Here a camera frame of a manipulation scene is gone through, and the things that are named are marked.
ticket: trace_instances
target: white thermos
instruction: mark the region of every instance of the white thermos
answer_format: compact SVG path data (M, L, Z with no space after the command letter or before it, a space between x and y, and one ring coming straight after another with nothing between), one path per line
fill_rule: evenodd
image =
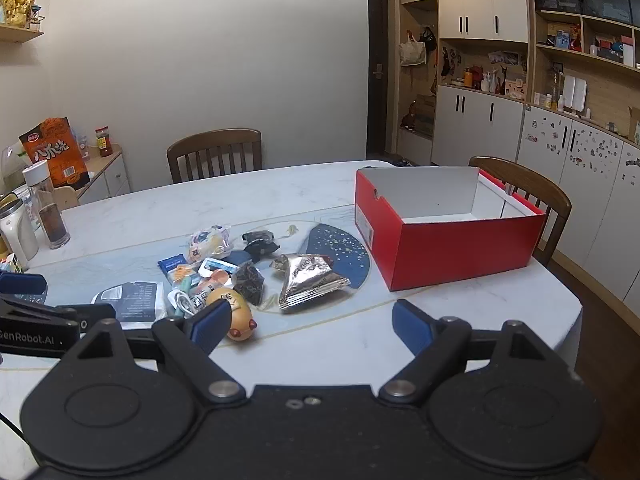
M22 268L28 269L28 261L38 252L38 241L22 199L0 207L0 232Z

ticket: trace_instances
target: orange snack bag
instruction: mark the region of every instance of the orange snack bag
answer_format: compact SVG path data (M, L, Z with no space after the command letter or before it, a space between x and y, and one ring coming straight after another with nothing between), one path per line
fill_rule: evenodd
M53 187L78 190L89 183L89 173L66 117L46 119L21 135L20 141L34 164L47 161Z

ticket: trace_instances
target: crumpled black package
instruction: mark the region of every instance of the crumpled black package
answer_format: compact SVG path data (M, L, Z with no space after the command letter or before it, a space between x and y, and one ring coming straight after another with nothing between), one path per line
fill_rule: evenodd
M244 250L249 253L254 263L260 258L277 251L280 246L273 241L271 231L251 231L242 235L242 240L246 242Z
M234 290L242 295L252 305L259 305L262 301L262 284L264 278L251 262L238 266L231 275Z

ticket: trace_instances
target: yellow honeycomb decoration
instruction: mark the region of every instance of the yellow honeycomb decoration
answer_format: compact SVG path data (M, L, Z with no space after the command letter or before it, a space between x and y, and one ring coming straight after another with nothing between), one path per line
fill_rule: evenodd
M3 0L6 22L15 27L25 27L31 13L34 0Z

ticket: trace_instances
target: open shoe box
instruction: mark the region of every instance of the open shoe box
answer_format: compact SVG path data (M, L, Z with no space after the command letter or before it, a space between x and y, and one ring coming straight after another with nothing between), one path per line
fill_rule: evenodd
M546 218L478 168L364 168L355 201L389 290L524 267Z

